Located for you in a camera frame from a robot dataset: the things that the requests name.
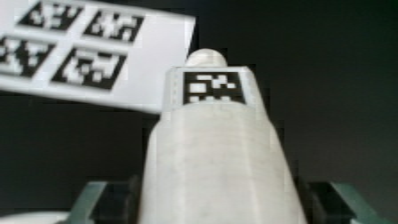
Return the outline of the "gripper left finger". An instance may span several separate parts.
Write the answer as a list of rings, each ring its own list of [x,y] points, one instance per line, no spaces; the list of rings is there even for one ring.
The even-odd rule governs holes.
[[[66,224],[137,224],[140,180],[87,183]]]

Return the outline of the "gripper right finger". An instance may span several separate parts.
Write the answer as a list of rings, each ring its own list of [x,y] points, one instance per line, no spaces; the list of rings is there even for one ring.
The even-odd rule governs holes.
[[[309,224],[386,224],[350,184],[298,180],[297,190]]]

